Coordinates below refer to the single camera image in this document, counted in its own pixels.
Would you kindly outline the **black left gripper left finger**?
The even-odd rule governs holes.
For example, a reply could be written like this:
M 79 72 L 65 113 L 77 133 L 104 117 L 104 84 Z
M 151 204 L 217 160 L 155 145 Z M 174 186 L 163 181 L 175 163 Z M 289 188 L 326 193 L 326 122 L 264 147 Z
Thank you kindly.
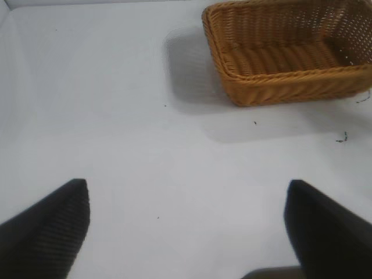
M 1 224 L 1 278 L 67 278 L 89 225 L 87 182 L 75 178 Z

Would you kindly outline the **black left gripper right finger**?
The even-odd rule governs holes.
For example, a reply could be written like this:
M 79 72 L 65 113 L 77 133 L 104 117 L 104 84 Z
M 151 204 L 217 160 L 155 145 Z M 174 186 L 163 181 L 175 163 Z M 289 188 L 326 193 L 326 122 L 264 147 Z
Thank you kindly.
M 284 221 L 306 278 L 371 278 L 371 224 L 303 180 L 287 190 Z

